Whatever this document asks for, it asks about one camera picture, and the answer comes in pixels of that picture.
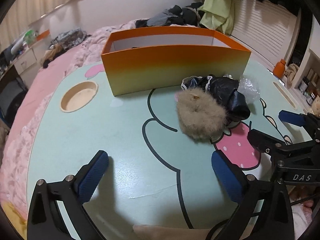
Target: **furry hair scrunchie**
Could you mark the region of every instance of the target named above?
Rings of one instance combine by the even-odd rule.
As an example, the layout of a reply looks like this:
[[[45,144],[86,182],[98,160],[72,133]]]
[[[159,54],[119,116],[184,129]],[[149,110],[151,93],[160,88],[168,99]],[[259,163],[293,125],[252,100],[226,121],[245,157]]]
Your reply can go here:
[[[226,110],[200,88],[178,95],[177,113],[181,131],[194,139],[208,139],[226,124]]]

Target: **drawer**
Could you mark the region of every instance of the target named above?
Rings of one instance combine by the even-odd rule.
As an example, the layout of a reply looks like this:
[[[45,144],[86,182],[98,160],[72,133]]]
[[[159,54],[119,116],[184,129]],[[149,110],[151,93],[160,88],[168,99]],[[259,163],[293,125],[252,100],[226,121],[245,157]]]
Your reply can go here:
[[[14,63],[14,66],[16,67],[16,70],[20,75],[23,71],[25,71],[28,67],[32,66],[36,62],[36,57],[33,54],[32,49],[30,49],[19,57],[19,59]]]

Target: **pink bedding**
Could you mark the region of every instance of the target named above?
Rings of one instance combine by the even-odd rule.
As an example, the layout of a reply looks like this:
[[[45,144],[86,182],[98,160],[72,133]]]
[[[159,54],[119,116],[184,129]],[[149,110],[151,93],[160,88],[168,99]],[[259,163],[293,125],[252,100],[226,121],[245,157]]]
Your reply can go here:
[[[70,49],[40,69],[20,106],[4,148],[0,169],[0,201],[10,202],[27,219],[27,174],[32,144],[45,108],[61,80],[83,65],[101,61],[100,54],[111,32],[133,29],[127,24],[96,30],[81,45]]]

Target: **blue textured pad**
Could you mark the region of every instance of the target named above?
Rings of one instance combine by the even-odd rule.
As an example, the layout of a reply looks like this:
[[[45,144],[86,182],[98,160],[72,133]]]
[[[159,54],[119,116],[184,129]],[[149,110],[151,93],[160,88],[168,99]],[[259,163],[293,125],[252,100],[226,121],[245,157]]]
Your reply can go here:
[[[78,200],[81,204],[89,202],[100,179],[107,170],[109,157],[103,152],[78,186]]]
[[[296,114],[293,112],[288,112],[285,110],[281,110],[279,113],[279,119],[281,122],[287,122],[287,123],[291,123],[293,125],[296,126],[304,126],[306,124],[303,115],[301,114]]]
[[[242,186],[217,151],[212,153],[211,164],[231,201],[240,204],[243,199]]]

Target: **orange water bottle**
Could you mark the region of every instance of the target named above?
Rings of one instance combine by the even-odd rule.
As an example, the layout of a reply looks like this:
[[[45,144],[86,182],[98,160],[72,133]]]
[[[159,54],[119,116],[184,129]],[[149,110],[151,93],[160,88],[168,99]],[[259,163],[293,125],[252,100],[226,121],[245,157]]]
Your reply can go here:
[[[284,70],[285,70],[285,61],[283,59],[281,59],[277,64],[276,66],[274,67],[273,69],[273,74],[275,76],[277,76],[278,78],[282,78],[283,77],[283,74],[284,74]]]

